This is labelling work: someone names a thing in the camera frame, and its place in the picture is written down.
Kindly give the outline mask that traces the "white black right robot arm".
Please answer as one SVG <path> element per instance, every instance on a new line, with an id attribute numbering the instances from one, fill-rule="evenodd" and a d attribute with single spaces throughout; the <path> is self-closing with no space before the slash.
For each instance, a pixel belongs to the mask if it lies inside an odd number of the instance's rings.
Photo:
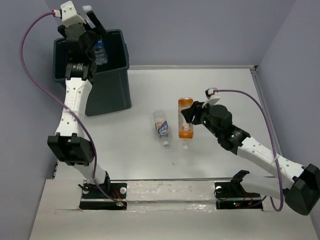
<path id="1" fill-rule="evenodd" d="M 303 166 L 273 153 L 248 132 L 233 125 L 232 114 L 223 105 L 195 101 L 181 113 L 188 124 L 203 125 L 223 149 L 272 175 L 265 177 L 240 170 L 230 181 L 230 190 L 235 196 L 257 193 L 283 200 L 303 216 L 310 214 L 320 199 L 320 170 L 317 166 Z"/>

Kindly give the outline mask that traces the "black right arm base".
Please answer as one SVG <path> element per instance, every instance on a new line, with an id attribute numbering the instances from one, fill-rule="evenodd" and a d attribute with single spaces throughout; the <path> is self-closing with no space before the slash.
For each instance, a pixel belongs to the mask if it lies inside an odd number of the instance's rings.
<path id="1" fill-rule="evenodd" d="M 247 192 L 241 183 L 250 172 L 240 170 L 230 181 L 214 183 L 215 207 L 217 210 L 259 209 L 263 210 L 261 195 Z"/>

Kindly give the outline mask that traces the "large orange label bottle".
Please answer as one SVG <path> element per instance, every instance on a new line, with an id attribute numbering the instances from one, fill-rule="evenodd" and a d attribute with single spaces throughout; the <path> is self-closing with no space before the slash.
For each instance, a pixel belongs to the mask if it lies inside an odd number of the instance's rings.
<path id="1" fill-rule="evenodd" d="M 190 148 L 191 139 L 194 137 L 194 127 L 186 122 L 182 110 L 191 107 L 193 102 L 190 97 L 182 97 L 178 100 L 178 136 L 182 140 L 182 147 L 186 150 Z"/>

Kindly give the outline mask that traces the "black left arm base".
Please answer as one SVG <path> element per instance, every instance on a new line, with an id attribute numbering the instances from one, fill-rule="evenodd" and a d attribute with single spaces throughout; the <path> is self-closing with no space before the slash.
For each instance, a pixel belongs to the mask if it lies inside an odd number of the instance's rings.
<path id="1" fill-rule="evenodd" d="M 81 210 L 107 210 L 121 211 L 127 209 L 128 185 L 126 182 L 111 182 L 109 191 L 103 184 L 99 187 L 108 197 L 94 184 L 78 184 L 81 189 L 79 208 Z"/>

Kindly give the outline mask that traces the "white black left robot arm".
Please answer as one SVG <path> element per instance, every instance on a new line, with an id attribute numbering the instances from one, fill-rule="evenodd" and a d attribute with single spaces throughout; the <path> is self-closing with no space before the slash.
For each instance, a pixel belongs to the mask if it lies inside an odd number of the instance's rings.
<path id="1" fill-rule="evenodd" d="M 59 125 L 47 144 L 60 162 L 78 170 L 97 196 L 110 194 L 109 174 L 97 163 L 97 151 L 83 124 L 89 94 L 97 72 L 95 44 L 101 38 L 98 28 L 91 28 L 77 13 L 71 2 L 61 6 L 55 15 L 62 24 L 59 32 L 67 47 L 65 69 L 65 100 Z"/>

